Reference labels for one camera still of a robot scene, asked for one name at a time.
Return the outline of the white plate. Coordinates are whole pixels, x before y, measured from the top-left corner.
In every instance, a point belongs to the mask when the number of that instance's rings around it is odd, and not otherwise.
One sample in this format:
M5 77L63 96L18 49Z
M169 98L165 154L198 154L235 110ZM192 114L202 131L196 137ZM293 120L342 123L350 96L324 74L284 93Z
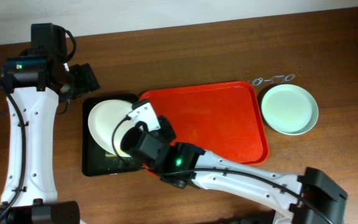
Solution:
M92 138L106 152L116 155L111 142L113 131L131 111L132 103L124 100L105 100L91 109L88 129Z

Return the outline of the light green plate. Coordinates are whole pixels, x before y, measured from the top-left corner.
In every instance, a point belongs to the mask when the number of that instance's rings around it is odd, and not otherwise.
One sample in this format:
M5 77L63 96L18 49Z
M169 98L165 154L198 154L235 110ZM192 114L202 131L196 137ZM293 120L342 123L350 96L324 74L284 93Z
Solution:
M316 125L319 108L314 97L304 88L291 84L275 85L260 101L265 122L275 131L297 136Z

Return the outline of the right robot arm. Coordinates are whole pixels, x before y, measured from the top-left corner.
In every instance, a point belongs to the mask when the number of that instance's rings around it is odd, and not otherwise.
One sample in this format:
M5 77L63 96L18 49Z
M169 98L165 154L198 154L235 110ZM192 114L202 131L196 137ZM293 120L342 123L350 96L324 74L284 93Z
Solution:
M194 144L173 140L169 120L157 116L148 100L139 101L120 120L134 122L120 148L140 168L162 182L184 189L227 192L265 205L276 212L274 222L343 223L347 192L319 169L302 175L273 172L224 159Z

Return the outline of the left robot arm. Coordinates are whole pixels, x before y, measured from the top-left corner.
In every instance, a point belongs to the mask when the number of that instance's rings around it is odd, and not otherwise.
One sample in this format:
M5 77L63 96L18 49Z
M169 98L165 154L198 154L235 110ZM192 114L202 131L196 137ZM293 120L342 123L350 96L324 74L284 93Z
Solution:
M10 116L9 165L0 223L80 223L76 202L59 202L53 176L53 125L57 107L99 89L89 64L69 66L75 51L69 30L33 24L31 43L6 60L0 88Z

